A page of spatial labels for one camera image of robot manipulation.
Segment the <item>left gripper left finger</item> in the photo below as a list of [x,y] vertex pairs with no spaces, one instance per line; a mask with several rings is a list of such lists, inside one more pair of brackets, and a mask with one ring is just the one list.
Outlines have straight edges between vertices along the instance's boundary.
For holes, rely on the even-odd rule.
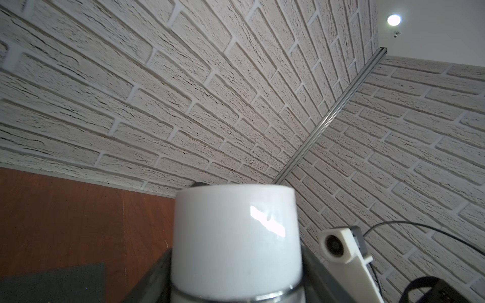
[[171,257],[169,248],[124,298],[123,302],[170,302]]

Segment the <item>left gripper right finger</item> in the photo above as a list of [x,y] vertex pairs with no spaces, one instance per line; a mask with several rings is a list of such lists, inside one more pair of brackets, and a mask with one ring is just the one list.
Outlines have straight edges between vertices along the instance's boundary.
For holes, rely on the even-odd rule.
[[306,302],[356,302],[330,274],[317,256],[304,244],[301,245],[301,253],[303,261],[303,288]]

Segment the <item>grey drawstring bag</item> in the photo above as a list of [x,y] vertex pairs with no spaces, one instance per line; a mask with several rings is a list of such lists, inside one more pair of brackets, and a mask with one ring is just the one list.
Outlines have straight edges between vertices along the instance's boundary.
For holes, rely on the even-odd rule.
[[1,280],[1,302],[105,302],[104,263],[71,266]]

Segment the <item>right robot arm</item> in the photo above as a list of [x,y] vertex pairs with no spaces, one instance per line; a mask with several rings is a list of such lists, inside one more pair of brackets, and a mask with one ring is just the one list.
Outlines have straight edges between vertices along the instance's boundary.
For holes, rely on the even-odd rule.
[[446,281],[435,276],[424,276],[413,280],[403,291],[399,303],[409,303],[409,294],[418,289],[428,289],[418,302],[423,303],[470,303]]

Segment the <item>white hair dryer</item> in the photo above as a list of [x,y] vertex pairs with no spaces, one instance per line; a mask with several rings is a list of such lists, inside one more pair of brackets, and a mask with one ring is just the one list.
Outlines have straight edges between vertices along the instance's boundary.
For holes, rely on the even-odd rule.
[[172,302],[304,302],[296,196],[278,185],[176,195]]

